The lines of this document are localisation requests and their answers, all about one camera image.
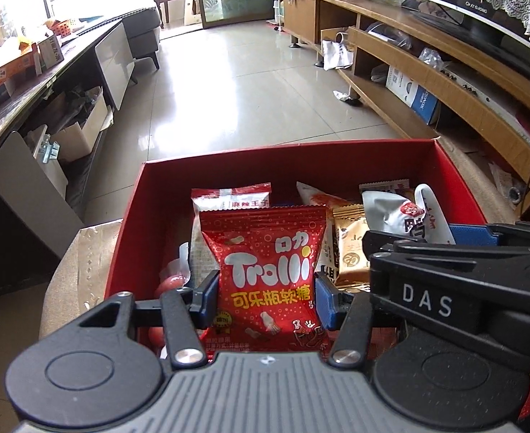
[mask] red box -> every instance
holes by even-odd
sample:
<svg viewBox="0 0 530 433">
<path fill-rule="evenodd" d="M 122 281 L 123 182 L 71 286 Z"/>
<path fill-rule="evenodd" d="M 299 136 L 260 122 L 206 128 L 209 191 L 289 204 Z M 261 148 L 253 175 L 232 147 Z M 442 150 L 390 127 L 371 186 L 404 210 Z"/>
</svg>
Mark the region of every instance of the red box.
<svg viewBox="0 0 530 433">
<path fill-rule="evenodd" d="M 299 205 L 296 182 L 361 200 L 364 182 L 427 183 L 449 223 L 485 224 L 471 192 L 435 140 L 339 141 L 272 146 L 145 163 L 129 201 L 105 296 L 153 297 L 159 272 L 191 239 L 191 189 L 271 182 L 271 204 Z"/>
</svg>

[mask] white box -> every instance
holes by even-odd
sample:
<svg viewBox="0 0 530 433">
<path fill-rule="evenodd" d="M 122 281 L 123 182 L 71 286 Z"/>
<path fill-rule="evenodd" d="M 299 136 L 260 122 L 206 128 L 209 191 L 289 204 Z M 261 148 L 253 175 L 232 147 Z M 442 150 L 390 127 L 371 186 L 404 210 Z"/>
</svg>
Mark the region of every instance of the white box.
<svg viewBox="0 0 530 433">
<path fill-rule="evenodd" d="M 93 150 L 97 136 L 104 121 L 107 119 L 108 113 L 103 97 L 103 89 L 100 87 L 94 89 L 100 90 L 100 93 L 83 128 L 80 127 L 78 122 L 75 122 L 74 125 L 51 136 L 51 139 L 61 146 L 58 152 L 59 159 L 66 162 L 75 161 L 87 156 Z"/>
<path fill-rule="evenodd" d="M 62 171 L 61 165 L 56 159 L 49 159 L 48 163 L 40 162 L 39 165 L 49 178 L 51 183 L 54 185 L 54 188 L 57 189 L 62 198 L 65 198 L 67 192 L 67 185 L 69 183 L 65 173 Z"/>
<path fill-rule="evenodd" d="M 437 98 L 398 69 L 389 67 L 387 89 L 410 106 L 427 125 L 433 121 Z"/>
<path fill-rule="evenodd" d="M 65 59 L 62 54 L 61 45 L 55 35 L 49 36 L 44 41 L 39 42 L 38 46 L 42 59 L 42 71 L 48 70 Z"/>
</svg>

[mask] red packaging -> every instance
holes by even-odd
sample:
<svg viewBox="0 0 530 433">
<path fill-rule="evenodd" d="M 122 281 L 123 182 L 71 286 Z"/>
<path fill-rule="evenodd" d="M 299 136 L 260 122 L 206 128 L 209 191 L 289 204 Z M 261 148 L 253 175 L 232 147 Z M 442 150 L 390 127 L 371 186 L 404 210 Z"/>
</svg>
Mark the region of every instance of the red packaging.
<svg viewBox="0 0 530 433">
<path fill-rule="evenodd" d="M 315 311 L 313 272 L 326 225 L 323 206 L 201 212 L 221 273 L 217 316 L 202 335 L 215 351 L 330 348 Z"/>
</svg>

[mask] wooden tv cabinet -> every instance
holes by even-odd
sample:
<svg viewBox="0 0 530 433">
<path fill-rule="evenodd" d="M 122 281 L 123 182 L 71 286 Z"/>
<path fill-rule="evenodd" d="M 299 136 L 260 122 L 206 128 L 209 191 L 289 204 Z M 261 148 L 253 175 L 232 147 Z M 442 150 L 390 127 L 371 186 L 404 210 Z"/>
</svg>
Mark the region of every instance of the wooden tv cabinet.
<svg viewBox="0 0 530 433">
<path fill-rule="evenodd" d="M 530 145 L 509 125 L 444 74 L 417 57 L 378 39 L 365 30 L 380 21 L 409 34 L 418 43 L 437 48 L 493 81 L 530 109 L 530 80 L 486 53 L 411 16 L 410 11 L 369 0 L 284 0 L 284 28 L 292 46 L 307 43 L 321 61 L 321 40 L 334 40 L 346 30 L 355 46 L 353 66 L 338 70 L 350 86 L 350 94 L 379 114 L 405 138 L 439 138 L 411 108 L 383 85 L 373 83 L 371 70 L 387 63 L 414 79 L 452 109 L 493 147 L 529 186 L 515 211 L 517 217 L 530 209 Z"/>
</svg>

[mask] gray sofa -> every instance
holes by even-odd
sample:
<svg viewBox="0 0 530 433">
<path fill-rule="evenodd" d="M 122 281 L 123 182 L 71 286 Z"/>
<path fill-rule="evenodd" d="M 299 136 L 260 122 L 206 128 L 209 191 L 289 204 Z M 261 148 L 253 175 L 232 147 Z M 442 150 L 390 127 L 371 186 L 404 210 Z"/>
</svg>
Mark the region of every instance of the gray sofa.
<svg viewBox="0 0 530 433">
<path fill-rule="evenodd" d="M 151 58 L 157 70 L 159 61 L 160 19 L 156 8 L 142 8 L 121 16 L 129 40 L 131 53 L 136 59 Z"/>
</svg>

